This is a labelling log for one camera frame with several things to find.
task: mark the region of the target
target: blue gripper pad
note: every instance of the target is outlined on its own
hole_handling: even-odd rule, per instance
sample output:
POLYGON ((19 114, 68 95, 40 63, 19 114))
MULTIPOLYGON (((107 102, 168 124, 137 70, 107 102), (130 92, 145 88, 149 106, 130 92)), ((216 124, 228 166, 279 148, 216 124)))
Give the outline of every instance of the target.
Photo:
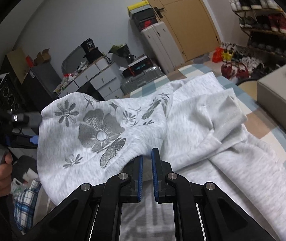
POLYGON ((137 199, 140 202, 142 197, 142 188, 143 188, 143 156, 140 158, 140 170, 138 173, 138 182, 137 182, 137 199))
POLYGON ((158 202, 158 200, 159 200, 159 185, 158 185, 158 179, 157 179, 155 155, 158 155, 158 154, 155 153, 154 150, 152 150, 151 156, 152 156, 152 174, 153 174, 154 197, 155 197, 155 202, 158 202))

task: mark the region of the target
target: checkered bedsheet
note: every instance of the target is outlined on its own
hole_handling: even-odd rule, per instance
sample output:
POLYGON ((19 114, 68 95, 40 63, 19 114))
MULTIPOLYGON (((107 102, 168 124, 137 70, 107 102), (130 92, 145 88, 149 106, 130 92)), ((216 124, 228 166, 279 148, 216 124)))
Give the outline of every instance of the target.
MULTIPOLYGON (((212 71, 210 68, 202 64, 187 65, 146 84, 125 97, 143 97, 153 93, 169 81, 195 77, 210 71, 212 71)), ((224 88, 233 88, 238 98, 240 108, 248 117, 248 121, 245 123, 247 130, 257 138, 269 143, 286 169, 286 133, 284 130, 259 107, 255 100, 234 83, 223 76, 217 77, 217 80, 224 88)))

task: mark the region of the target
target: black shoe box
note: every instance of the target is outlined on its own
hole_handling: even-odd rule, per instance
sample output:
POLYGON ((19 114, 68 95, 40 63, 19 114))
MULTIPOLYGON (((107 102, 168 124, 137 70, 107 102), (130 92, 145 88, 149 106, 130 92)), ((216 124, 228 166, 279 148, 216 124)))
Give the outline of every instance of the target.
POLYGON ((133 20, 135 25, 138 27, 140 22, 143 22, 149 18, 155 16, 154 10, 152 8, 146 9, 144 11, 137 12, 133 15, 133 20))

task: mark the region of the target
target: white sneaker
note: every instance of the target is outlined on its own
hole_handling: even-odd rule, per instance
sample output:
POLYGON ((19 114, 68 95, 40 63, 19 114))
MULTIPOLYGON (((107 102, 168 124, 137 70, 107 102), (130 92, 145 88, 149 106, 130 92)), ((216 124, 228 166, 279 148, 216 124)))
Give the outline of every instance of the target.
POLYGON ((260 0, 260 3, 263 9, 267 9, 269 7, 266 0, 260 0))
POLYGON ((237 11, 237 7, 235 5, 235 1, 234 0, 229 0, 229 3, 231 5, 232 11, 236 12, 237 11))
POLYGON ((239 0, 234 0, 235 1, 235 5, 236 5, 236 8, 238 11, 242 11, 242 7, 241 7, 241 4, 240 4, 240 1, 239 0))
POLYGON ((280 9, 279 5, 274 0, 266 0, 271 9, 280 9))

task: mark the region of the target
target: red bag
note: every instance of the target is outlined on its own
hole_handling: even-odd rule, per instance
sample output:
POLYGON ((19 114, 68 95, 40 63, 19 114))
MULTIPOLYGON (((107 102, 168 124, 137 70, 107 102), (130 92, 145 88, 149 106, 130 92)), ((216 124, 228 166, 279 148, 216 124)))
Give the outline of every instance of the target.
POLYGON ((221 47, 217 47, 215 49, 215 52, 213 53, 212 62, 221 62, 222 52, 223 52, 223 49, 221 47))

